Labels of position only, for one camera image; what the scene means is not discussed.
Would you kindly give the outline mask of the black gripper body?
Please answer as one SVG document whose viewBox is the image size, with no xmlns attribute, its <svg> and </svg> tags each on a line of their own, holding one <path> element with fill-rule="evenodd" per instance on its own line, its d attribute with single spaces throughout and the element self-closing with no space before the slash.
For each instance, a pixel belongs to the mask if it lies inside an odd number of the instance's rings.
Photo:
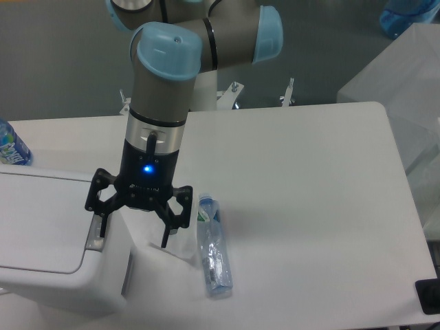
<svg viewBox="0 0 440 330">
<path fill-rule="evenodd" d="M 124 142 L 120 172 L 115 189 L 130 208 L 153 210 L 158 204 L 165 208 L 173 196 L 173 177 L 178 152 L 149 155 Z"/>
</svg>

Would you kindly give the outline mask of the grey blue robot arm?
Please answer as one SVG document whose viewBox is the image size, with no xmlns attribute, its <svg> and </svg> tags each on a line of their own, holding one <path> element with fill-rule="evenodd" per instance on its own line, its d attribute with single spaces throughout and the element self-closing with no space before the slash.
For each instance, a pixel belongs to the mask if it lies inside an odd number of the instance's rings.
<svg viewBox="0 0 440 330">
<path fill-rule="evenodd" d="M 277 57 L 281 16 L 255 1 L 108 1 L 107 10 L 133 35 L 134 83 L 120 171 L 95 172 L 85 208 L 101 239 L 124 206 L 155 212 L 167 239 L 190 224 L 193 188 L 173 177 L 197 76 Z"/>
</svg>

